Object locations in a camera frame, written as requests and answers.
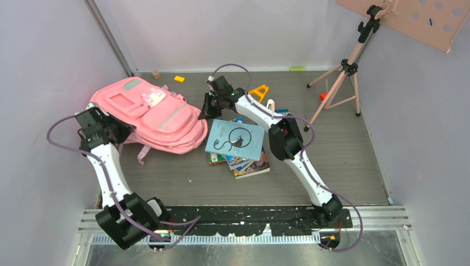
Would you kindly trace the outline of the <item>light blue cat book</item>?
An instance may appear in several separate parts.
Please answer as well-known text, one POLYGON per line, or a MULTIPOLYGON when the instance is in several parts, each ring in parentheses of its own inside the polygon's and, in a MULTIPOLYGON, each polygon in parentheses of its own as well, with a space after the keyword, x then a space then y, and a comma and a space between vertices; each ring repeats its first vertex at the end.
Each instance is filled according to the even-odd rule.
POLYGON ((205 151, 258 161, 264 134, 264 128, 258 125, 213 120, 205 151))

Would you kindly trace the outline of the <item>pink student backpack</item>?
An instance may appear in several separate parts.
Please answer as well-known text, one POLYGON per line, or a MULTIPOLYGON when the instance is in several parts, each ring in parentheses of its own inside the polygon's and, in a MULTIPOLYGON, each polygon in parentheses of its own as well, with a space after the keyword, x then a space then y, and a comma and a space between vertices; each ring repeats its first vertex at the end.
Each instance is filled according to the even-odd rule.
POLYGON ((140 143, 137 160, 143 164, 150 149, 186 154, 206 138, 208 124, 200 109, 168 86, 130 77, 97 91, 90 100, 102 111, 135 127, 125 143, 140 143))

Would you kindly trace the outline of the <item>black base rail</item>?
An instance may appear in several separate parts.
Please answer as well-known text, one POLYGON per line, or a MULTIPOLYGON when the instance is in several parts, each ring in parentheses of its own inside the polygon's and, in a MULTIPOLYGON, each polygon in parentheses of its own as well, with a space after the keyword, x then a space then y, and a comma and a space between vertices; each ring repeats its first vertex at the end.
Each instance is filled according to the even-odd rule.
POLYGON ((331 249, 353 227, 348 209, 331 221, 309 206, 172 206, 150 246, 213 244, 318 244, 331 249))

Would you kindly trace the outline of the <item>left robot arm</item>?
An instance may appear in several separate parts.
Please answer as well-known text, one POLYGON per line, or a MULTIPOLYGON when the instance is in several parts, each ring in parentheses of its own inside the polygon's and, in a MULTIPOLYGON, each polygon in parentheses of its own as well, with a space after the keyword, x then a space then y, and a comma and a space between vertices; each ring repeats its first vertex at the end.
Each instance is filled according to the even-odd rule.
POLYGON ((101 188, 103 210, 95 216, 99 227, 123 250, 166 228, 170 215, 164 204, 132 192, 120 165, 117 146, 135 127, 93 105, 74 117, 81 127, 80 153, 92 164, 101 188))

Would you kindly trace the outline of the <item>pink tripod music stand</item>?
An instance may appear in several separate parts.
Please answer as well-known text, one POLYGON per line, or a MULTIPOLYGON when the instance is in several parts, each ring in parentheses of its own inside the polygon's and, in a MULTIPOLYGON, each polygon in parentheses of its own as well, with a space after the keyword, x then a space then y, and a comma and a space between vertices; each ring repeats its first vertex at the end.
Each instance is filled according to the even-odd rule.
POLYGON ((386 26, 447 54, 451 50, 456 35, 469 16, 469 1, 359 0, 336 1, 336 4, 364 16, 367 20, 360 22, 357 27, 359 37, 350 56, 307 84, 307 88, 310 88, 317 82, 326 79, 333 72, 337 70, 340 72, 332 87, 327 88, 319 107, 310 119, 310 124, 304 128, 305 131, 313 127, 313 122, 323 109, 331 109, 348 101, 355 101, 356 116, 361 115, 357 79, 358 62, 368 41, 372 40, 380 27, 386 26), (353 96, 333 103, 332 100, 347 77, 352 78, 353 96))

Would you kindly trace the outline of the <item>yellow spine paperback book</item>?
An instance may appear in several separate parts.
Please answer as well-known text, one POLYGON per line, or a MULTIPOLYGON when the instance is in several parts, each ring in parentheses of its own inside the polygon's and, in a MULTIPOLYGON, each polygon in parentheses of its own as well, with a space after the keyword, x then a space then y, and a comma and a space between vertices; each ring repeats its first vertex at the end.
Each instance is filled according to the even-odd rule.
POLYGON ((233 157, 233 156, 224 156, 224 157, 227 161, 227 165, 229 166, 229 169, 232 170, 232 171, 235 170, 235 169, 243 171, 249 165, 251 165, 252 163, 255 162, 253 160, 249 160, 249 159, 246 159, 246 158, 239 158, 239 157, 233 157))

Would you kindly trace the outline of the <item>white pink stapler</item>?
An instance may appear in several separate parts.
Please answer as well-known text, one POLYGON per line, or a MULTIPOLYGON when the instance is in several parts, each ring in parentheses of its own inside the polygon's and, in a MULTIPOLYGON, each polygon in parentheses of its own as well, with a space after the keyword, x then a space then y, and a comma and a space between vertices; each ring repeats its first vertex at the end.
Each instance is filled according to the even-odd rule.
POLYGON ((272 100, 272 99, 268 99, 266 107, 267 107, 270 111, 275 111, 275 101, 272 100))

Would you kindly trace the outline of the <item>green cover book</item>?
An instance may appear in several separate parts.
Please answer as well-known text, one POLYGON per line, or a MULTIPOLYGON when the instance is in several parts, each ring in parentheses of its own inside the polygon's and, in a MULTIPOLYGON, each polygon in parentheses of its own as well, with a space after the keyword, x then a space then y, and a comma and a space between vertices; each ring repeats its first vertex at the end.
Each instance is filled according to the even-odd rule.
POLYGON ((226 159, 223 155, 214 152, 208 154, 208 159, 211 166, 226 163, 226 159))

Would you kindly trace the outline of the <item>small yellow brick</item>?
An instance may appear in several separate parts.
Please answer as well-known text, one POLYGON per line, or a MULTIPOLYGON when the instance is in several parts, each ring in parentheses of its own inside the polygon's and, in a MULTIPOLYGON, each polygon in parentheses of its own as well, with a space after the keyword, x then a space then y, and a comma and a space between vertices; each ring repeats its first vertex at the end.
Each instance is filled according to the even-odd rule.
POLYGON ((178 82, 178 83, 184 83, 185 80, 186 80, 186 79, 185 79, 184 77, 182 77, 182 76, 178 76, 178 75, 177 75, 177 76, 174 77, 174 81, 176 81, 176 82, 178 82))

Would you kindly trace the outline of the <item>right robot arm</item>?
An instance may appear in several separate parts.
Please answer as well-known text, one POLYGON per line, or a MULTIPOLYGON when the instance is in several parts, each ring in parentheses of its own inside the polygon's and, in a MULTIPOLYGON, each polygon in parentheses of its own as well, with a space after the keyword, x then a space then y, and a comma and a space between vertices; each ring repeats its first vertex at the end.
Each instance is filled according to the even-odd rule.
POLYGON ((205 94, 200 118, 215 119, 221 116, 223 109, 230 109, 265 129, 271 153, 292 169, 306 189, 314 208, 314 221, 322 228, 336 223, 343 205, 308 159, 298 118, 269 110, 242 88, 233 88, 223 76, 209 76, 207 84, 210 90, 205 94))

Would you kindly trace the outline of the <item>small wooden block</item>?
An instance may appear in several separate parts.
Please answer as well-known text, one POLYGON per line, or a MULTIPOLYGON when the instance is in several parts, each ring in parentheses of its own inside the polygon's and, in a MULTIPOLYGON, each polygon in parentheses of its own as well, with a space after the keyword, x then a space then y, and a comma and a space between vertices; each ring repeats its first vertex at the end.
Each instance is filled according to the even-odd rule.
POLYGON ((152 76, 154 77, 155 80, 158 80, 161 78, 161 73, 159 71, 153 71, 152 76))

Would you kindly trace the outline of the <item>yellow triangle ruler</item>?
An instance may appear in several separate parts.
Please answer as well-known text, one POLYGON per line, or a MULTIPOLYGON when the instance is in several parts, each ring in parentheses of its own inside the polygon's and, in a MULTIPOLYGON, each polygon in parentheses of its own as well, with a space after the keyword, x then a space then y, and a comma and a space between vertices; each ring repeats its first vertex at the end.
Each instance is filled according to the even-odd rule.
POLYGON ((268 94, 269 86, 263 84, 255 89, 252 89, 248 94, 258 103, 262 103, 265 96, 268 94))

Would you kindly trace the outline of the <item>small orange block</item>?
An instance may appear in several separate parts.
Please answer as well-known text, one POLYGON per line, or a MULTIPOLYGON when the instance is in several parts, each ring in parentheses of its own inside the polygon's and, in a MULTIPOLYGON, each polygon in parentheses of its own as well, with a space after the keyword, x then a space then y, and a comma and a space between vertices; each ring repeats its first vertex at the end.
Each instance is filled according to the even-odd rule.
POLYGON ((320 98, 321 101, 324 101, 326 96, 327 96, 327 93, 322 93, 322 94, 320 94, 319 98, 320 98))

